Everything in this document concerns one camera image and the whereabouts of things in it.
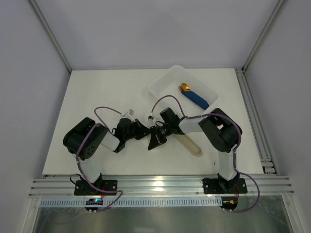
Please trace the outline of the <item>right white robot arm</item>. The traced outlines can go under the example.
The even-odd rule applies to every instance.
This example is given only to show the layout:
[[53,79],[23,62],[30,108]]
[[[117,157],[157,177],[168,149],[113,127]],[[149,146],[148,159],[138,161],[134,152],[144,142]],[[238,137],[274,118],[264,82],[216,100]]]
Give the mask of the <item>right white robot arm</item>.
[[164,120],[161,126],[152,126],[148,150],[167,142],[167,137],[203,132],[211,145],[218,151],[219,172],[217,178],[203,178],[205,194],[246,194],[245,179],[236,168],[234,148],[241,142],[241,128],[221,109],[216,108],[207,116],[188,119],[179,118],[171,108],[160,112]]

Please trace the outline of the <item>white paper napkin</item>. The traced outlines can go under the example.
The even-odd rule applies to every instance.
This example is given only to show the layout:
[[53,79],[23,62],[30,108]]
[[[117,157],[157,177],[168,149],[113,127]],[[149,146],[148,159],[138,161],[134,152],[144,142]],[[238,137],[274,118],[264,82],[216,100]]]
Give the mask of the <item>white paper napkin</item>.
[[150,139],[151,139],[151,136],[147,135],[147,136],[143,137],[142,139],[140,139],[139,143],[141,143],[145,148],[148,148],[149,143],[150,143]]

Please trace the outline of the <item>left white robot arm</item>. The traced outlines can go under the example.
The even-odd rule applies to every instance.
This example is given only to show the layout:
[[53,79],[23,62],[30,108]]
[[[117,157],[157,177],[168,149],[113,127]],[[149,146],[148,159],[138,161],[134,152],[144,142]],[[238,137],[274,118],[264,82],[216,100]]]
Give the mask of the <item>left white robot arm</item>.
[[150,134],[150,129],[138,119],[121,118],[111,132],[106,126],[86,117],[64,137],[63,145],[73,154],[80,172],[75,183],[74,195],[116,195],[117,182],[105,181],[93,155],[99,146],[114,153],[125,148],[132,139],[141,140]]

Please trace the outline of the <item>oval wooden cutlery tray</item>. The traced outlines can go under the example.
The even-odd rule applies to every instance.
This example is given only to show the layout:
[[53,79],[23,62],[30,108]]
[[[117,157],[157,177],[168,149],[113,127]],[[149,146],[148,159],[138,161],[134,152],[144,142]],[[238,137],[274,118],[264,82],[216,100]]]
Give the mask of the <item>oval wooden cutlery tray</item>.
[[176,139],[193,155],[196,157],[202,156],[201,148],[187,135],[177,135]]

